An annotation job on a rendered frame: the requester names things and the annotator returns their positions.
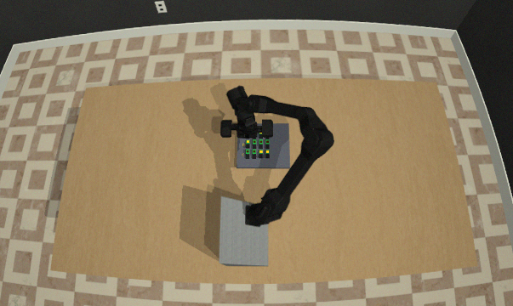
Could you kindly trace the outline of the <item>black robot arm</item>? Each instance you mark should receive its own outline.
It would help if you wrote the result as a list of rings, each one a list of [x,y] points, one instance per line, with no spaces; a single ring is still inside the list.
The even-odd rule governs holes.
[[[229,90],[226,96],[241,127],[248,128],[255,124],[254,113],[272,113],[298,119],[300,132],[304,137],[299,156],[278,187],[267,190],[261,203],[246,206],[245,224],[260,227],[282,217],[290,203],[291,194],[314,161],[333,146],[333,134],[310,107],[296,107],[297,105],[280,103],[262,95],[251,94],[248,97],[243,86]]]

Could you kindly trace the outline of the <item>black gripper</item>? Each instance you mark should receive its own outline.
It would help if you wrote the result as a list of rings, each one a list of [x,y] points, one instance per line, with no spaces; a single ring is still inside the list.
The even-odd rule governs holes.
[[[231,130],[237,131],[238,138],[251,139],[257,138],[257,133],[262,133],[262,137],[271,138],[273,136],[273,121],[262,120],[262,126],[257,126],[257,122],[250,127],[241,127],[238,123],[232,123],[232,120],[222,120],[220,126],[220,135],[222,138],[230,138]],[[249,135],[249,137],[248,137]]]

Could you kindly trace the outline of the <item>grey switch panel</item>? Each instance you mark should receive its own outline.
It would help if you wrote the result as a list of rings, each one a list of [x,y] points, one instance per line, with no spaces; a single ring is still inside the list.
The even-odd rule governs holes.
[[[290,168],[289,124],[273,123],[271,138],[237,138],[237,168]]]

